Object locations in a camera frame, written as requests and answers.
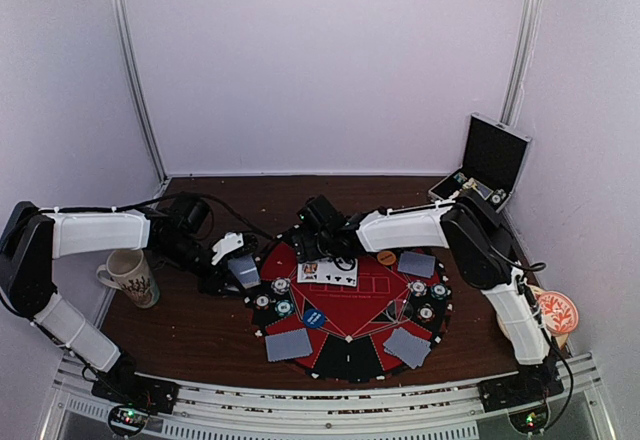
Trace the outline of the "dealt blue card seat ten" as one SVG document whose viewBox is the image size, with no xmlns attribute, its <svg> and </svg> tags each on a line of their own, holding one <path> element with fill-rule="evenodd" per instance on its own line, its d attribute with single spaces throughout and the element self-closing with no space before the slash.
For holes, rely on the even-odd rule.
<svg viewBox="0 0 640 440">
<path fill-rule="evenodd" d="M 384 349 L 407 364 L 419 364 L 428 355 L 430 346 L 420 337 L 403 328 L 397 328 L 384 342 Z"/>
</svg>

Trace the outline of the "dealt blue card seat two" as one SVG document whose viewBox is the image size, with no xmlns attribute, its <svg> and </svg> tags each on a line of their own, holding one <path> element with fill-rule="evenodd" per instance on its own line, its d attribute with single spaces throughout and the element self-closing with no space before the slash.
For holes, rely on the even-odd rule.
<svg viewBox="0 0 640 440">
<path fill-rule="evenodd" d="M 265 338 L 265 343 L 269 362 L 303 358 L 313 352 L 305 328 L 269 335 Z"/>
</svg>

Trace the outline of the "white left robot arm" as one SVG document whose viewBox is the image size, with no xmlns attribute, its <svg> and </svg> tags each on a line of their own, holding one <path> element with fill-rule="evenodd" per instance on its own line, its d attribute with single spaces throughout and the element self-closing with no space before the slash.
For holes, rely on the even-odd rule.
<svg viewBox="0 0 640 440">
<path fill-rule="evenodd" d="M 57 278 L 85 289 L 95 284 L 87 273 L 68 272 L 57 262 L 65 256 L 111 250 L 130 254 L 138 265 L 153 252 L 196 276 L 199 289 L 221 294 L 229 286 L 246 290 L 228 264 L 244 258 L 258 245 L 260 231 L 228 232 L 211 247 L 196 238 L 210 206 L 192 194 L 176 194 L 165 209 L 142 202 L 123 207 L 40 208 L 17 203 L 1 235 L 1 300 L 14 315 L 78 356 L 97 383 L 123 404 L 145 394 L 128 351 L 92 326 L 59 290 Z"/>
</svg>

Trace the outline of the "blue cream chips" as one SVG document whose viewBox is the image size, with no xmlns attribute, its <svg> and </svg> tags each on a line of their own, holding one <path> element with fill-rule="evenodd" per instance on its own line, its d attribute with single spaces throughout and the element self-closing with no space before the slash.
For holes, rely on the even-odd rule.
<svg viewBox="0 0 640 440">
<path fill-rule="evenodd" d="M 276 295 L 285 295 L 290 291 L 291 280 L 289 278 L 276 278 L 271 282 L 271 289 Z"/>
</svg>

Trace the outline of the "king of clubs card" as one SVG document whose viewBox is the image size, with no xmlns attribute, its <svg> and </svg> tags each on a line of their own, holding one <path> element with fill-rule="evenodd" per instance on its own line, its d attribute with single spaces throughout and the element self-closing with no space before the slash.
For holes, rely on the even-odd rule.
<svg viewBox="0 0 640 440">
<path fill-rule="evenodd" d="M 318 262 L 299 263 L 297 266 L 297 282 L 299 284 L 317 282 L 319 277 L 318 271 Z"/>
</svg>

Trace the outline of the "clear round dealer button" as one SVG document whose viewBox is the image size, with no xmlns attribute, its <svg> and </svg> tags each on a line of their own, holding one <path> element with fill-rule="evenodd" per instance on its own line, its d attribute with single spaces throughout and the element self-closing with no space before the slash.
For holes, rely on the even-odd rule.
<svg viewBox="0 0 640 440">
<path fill-rule="evenodd" d="M 414 309 L 407 299 L 394 299 L 384 310 L 385 316 L 393 323 L 403 323 L 413 316 Z"/>
</svg>

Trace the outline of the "blue small blind button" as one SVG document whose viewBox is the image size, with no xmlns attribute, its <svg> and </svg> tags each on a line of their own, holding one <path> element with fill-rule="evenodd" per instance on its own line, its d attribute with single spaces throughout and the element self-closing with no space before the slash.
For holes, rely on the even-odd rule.
<svg viewBox="0 0 640 440">
<path fill-rule="evenodd" d="M 304 312 L 302 321 L 306 328 L 319 329 L 326 323 L 326 315 L 319 309 L 309 309 Z"/>
</svg>

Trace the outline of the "orange big blind button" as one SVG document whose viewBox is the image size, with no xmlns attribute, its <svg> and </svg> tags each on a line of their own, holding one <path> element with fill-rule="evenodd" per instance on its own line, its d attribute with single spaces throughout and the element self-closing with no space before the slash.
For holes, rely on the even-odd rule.
<svg viewBox="0 0 640 440">
<path fill-rule="evenodd" d="M 396 254 L 391 250 L 383 250 L 377 253 L 377 261 L 384 266 L 391 266 L 396 263 Z"/>
</svg>

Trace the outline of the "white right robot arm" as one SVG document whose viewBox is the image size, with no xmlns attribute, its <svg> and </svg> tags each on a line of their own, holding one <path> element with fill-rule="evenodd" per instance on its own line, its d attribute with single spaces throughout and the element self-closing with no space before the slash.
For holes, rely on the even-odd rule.
<svg viewBox="0 0 640 440">
<path fill-rule="evenodd" d="M 414 247 L 450 250 L 462 279 L 489 300 L 509 334 L 518 373 L 509 389 L 530 402 L 557 377 L 557 356 L 525 267 L 511 256 L 511 237 L 500 216 L 478 193 L 403 209 L 379 208 L 346 217 L 323 195 L 297 213 L 285 234 L 299 262 L 355 258 Z"/>
</svg>

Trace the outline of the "dealt blue card seat eight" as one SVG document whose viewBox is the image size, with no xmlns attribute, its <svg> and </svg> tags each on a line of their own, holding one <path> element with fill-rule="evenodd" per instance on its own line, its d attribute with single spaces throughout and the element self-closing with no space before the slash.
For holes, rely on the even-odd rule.
<svg viewBox="0 0 640 440">
<path fill-rule="evenodd" d="M 431 278 L 435 273 L 436 258 L 432 255 L 413 251 L 402 252 L 397 270 L 407 275 Z"/>
</svg>

